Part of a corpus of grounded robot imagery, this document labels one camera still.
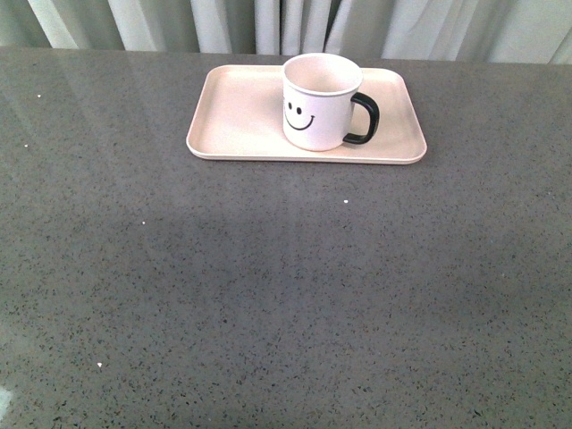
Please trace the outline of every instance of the black mug handle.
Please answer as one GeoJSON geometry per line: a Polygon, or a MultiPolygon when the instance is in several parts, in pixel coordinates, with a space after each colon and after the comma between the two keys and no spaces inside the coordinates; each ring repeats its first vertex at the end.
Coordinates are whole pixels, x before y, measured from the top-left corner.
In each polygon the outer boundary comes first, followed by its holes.
{"type": "Polygon", "coordinates": [[[346,137],[343,138],[343,141],[347,143],[352,143],[354,145],[363,145],[367,143],[369,140],[372,139],[375,132],[377,131],[377,126],[379,125],[379,107],[377,107],[377,103],[366,94],[362,94],[361,92],[357,92],[351,98],[352,103],[358,103],[362,105],[367,112],[369,113],[369,129],[367,130],[367,134],[365,136],[360,136],[359,134],[352,134],[351,132],[346,134],[346,137]]]}

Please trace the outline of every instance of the white curtain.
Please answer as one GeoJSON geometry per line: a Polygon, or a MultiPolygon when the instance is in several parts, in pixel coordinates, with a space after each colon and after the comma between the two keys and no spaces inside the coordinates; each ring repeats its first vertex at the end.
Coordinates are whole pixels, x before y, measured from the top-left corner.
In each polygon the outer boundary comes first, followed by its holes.
{"type": "Polygon", "coordinates": [[[572,63],[572,0],[0,0],[0,46],[572,63]]]}

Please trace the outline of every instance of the white mug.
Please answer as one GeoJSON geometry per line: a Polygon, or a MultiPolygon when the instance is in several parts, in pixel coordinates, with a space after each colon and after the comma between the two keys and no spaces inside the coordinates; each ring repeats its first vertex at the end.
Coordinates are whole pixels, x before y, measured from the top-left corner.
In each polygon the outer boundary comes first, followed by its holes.
{"type": "Polygon", "coordinates": [[[306,150],[334,149],[343,142],[361,145],[377,131],[379,108],[358,92],[363,80],[359,66],[343,56],[304,54],[282,68],[283,129],[288,140],[306,150]],[[369,112],[366,135],[349,133],[354,103],[369,112]]]}

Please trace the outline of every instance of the quartz countertop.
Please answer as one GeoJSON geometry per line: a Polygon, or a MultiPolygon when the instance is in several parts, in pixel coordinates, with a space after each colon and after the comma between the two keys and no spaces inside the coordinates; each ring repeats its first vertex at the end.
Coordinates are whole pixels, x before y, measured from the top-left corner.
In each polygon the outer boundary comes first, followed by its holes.
{"type": "Polygon", "coordinates": [[[193,156],[285,59],[0,48],[0,427],[568,427],[572,66],[358,60],[411,165],[193,156]]]}

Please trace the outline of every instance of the rectangular tray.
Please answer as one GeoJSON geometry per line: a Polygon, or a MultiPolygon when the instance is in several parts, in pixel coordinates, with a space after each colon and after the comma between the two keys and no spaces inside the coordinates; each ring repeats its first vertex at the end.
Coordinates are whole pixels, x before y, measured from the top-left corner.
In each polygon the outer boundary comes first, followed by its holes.
{"type": "MultiPolygon", "coordinates": [[[[412,164],[427,150],[405,82],[394,71],[362,69],[359,87],[380,108],[378,131],[365,145],[344,143],[311,152],[292,145],[282,131],[282,67],[224,65],[211,70],[190,124],[187,146],[201,158],[412,164]]],[[[356,106],[351,132],[366,134],[369,118],[356,106]]]]}

